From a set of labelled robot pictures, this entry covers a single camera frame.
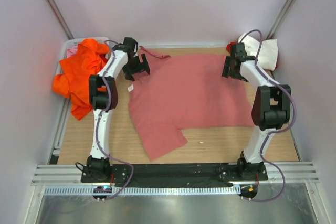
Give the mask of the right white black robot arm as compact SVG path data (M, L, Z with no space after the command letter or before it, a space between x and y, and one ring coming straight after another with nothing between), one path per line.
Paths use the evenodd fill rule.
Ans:
M275 81L255 56L247 54L242 42L231 45L222 76L249 82L256 89L251 111L254 130L236 171L243 180L266 179L264 154L276 132L289 122L291 87Z

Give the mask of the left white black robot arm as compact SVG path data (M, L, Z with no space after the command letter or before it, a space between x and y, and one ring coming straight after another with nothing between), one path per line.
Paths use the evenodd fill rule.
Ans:
M127 80L134 81L134 75L150 74L146 55L138 55L139 44L132 37L125 37L122 43L111 48L111 57L98 74L89 77L89 102L93 108L94 133L92 148L82 169L81 182L107 182L112 176L109 153L110 123L118 105L116 78L123 72Z

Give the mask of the pink t shirt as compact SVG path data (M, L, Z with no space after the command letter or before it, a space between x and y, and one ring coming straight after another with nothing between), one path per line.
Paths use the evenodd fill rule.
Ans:
M248 127L251 106L242 81L224 78L225 57L151 56L150 73L134 76L129 112L150 160L184 146L183 129Z

